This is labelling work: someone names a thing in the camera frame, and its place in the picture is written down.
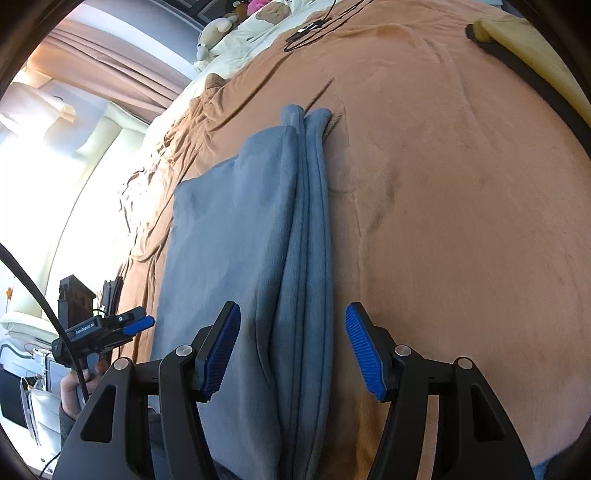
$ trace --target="yellow cloth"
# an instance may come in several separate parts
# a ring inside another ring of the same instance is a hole
[[[561,94],[591,127],[591,104],[562,59],[524,18],[506,15],[474,22],[474,35],[483,43],[497,41],[519,57]]]

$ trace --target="blue gripper pad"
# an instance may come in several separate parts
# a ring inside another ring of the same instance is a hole
[[[209,400],[220,389],[240,330],[240,307],[234,303],[204,365],[202,392]]]
[[[383,401],[387,391],[383,375],[384,365],[374,340],[368,331],[373,329],[374,326],[360,303],[352,303],[347,307],[345,326],[361,374],[365,380],[365,386],[379,401]]]

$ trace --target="metal screw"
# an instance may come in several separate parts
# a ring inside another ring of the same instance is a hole
[[[409,356],[413,351],[407,345],[397,345],[394,352],[398,356]]]
[[[469,358],[460,358],[457,361],[457,364],[460,368],[463,368],[464,370],[470,370],[474,366],[474,364]]]
[[[191,345],[181,345],[176,349],[176,352],[178,356],[191,355],[193,352],[193,347],[191,347]]]
[[[113,367],[115,370],[124,370],[129,366],[129,360],[127,358],[118,358],[115,360]]]

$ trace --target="pink stuffed toy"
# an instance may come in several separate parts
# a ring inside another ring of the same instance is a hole
[[[250,17],[252,14],[259,11],[261,8],[263,8],[270,1],[271,0],[252,0],[252,2],[250,2],[248,4],[248,9],[246,10],[246,13]]]

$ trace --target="stuffed animal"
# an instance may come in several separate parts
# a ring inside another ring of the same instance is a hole
[[[232,4],[234,10],[230,12],[230,15],[236,15],[238,17],[238,24],[241,24],[248,18],[248,0],[238,0]]]
[[[209,57],[209,51],[230,31],[237,20],[238,17],[232,15],[229,18],[216,18],[205,26],[201,35],[199,35],[197,61],[203,61]]]
[[[271,0],[252,0],[252,2],[248,4],[248,16],[250,17],[252,14],[259,11],[270,1]]]

